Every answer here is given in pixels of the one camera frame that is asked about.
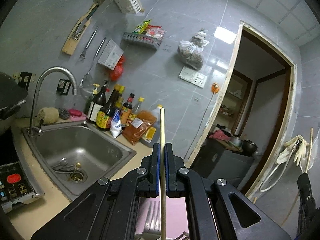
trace red button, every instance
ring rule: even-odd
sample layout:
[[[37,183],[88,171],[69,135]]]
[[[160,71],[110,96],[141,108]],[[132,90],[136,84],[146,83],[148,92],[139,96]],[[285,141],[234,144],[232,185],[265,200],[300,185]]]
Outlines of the red button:
[[[18,173],[11,174],[7,177],[7,182],[10,184],[17,183],[21,180],[21,176]]]

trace gray basket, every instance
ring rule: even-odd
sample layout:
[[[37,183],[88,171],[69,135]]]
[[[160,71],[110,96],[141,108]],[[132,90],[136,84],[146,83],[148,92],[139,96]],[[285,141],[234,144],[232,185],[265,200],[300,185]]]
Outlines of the gray basket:
[[[152,49],[158,49],[162,42],[162,39],[158,40],[153,37],[135,33],[124,33],[122,39],[130,43],[145,46]]]

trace black pot on cabinet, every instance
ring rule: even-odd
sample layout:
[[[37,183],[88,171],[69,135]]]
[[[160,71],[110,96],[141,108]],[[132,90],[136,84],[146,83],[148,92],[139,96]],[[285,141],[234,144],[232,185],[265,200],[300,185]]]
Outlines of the black pot on cabinet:
[[[245,156],[252,156],[252,154],[254,154],[258,149],[258,146],[250,141],[250,140],[245,140],[242,143],[242,154]]]

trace doorway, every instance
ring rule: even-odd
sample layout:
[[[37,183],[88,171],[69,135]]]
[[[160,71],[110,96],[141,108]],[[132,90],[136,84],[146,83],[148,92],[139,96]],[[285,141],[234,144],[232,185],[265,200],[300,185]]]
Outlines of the doorway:
[[[186,166],[189,163],[209,179],[228,173],[230,177],[224,177],[249,195],[281,145],[294,93],[294,64],[246,23],[240,25],[234,55],[229,65],[229,80],[227,77],[225,87],[221,88],[225,94],[198,142],[201,143],[198,154],[194,154],[195,149]],[[217,143],[217,136],[213,135],[217,130],[229,132],[224,137],[225,144]],[[230,148],[234,145],[227,141],[233,135],[242,141],[253,141],[258,151],[246,156]]]

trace sink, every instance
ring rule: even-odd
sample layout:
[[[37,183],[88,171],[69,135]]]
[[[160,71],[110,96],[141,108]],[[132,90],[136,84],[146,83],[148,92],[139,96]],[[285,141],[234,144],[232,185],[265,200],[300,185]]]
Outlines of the sink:
[[[27,128],[22,132],[44,171],[70,200],[75,200],[99,178],[111,178],[136,154],[84,121],[43,125],[41,128],[41,136],[30,136]],[[70,173],[56,173],[51,168],[62,158],[68,160],[64,171],[73,172],[76,167],[69,166],[81,163],[71,179]]]

